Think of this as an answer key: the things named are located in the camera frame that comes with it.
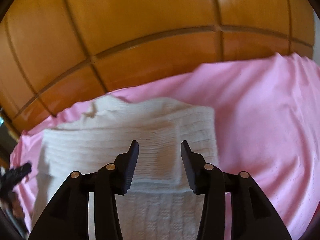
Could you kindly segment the white knitted sweater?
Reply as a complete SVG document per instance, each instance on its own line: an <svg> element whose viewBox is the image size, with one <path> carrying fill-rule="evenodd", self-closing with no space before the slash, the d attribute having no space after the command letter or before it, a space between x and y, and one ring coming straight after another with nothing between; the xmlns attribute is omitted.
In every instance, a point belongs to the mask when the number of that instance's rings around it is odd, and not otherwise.
<svg viewBox="0 0 320 240"><path fill-rule="evenodd" d="M128 193L116 198L125 239L195 239L203 197L189 187L181 142L217 165L214 110L170 98L127 103L107 95L79 120L45 129L32 221L73 171L96 172L139 143Z"/></svg>

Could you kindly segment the pink bed sheet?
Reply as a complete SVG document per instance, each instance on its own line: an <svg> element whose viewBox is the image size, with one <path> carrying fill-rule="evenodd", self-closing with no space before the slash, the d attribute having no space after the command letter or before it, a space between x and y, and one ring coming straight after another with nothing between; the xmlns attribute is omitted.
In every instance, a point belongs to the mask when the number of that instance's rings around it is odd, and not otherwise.
<svg viewBox="0 0 320 240"><path fill-rule="evenodd" d="M218 164L248 172L280 215L292 239L306 232L319 208L319 66L298 54L200 65L192 73L104 96L127 103L170 98L214 110ZM74 122L94 100L77 102L23 132L10 162L32 171L15 187L28 229L38 194L37 174L45 129Z"/></svg>

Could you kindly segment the wooden panelled wardrobe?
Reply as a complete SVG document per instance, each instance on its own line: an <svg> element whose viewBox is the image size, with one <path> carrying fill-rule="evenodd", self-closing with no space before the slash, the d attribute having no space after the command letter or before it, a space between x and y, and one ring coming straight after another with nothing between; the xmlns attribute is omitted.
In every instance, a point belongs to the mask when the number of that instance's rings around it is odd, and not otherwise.
<svg viewBox="0 0 320 240"><path fill-rule="evenodd" d="M309 0L1 0L1 117L20 134L202 63L312 57L314 12Z"/></svg>

